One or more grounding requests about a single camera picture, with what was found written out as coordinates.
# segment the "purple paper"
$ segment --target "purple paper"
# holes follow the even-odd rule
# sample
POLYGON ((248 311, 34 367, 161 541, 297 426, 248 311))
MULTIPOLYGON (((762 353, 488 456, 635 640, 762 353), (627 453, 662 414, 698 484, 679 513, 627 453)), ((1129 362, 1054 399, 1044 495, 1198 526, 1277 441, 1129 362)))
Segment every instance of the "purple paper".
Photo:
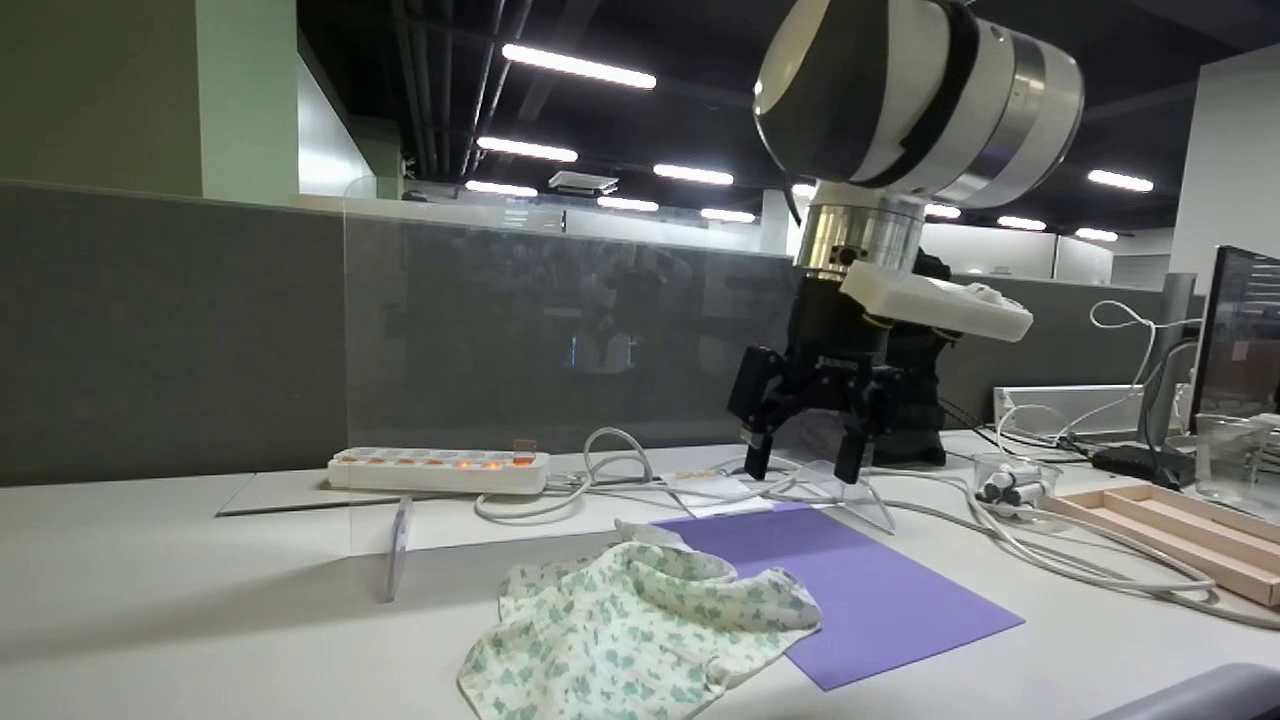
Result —
POLYGON ((825 628, 788 657, 825 693, 1010 632, 1021 615, 811 507, 665 523, 752 575, 785 568, 825 628))

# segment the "computer monitor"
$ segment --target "computer monitor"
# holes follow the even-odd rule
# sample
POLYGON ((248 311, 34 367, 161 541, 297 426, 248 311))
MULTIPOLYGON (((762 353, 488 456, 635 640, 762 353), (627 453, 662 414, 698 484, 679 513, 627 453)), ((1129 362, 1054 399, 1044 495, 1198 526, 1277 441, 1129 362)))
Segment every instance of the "computer monitor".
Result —
POLYGON ((1202 326, 1194 426, 1202 411, 1277 411, 1280 391, 1280 261, 1225 245, 1202 326))

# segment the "wooden board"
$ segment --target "wooden board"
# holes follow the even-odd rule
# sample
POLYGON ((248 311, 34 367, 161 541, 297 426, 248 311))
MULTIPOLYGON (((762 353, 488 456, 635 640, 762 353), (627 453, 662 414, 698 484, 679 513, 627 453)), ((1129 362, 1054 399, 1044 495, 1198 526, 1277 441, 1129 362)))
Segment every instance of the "wooden board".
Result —
POLYGON ((1058 507, 1139 536, 1229 591, 1280 607, 1280 526, 1271 523, 1158 484, 1059 495, 1058 507))

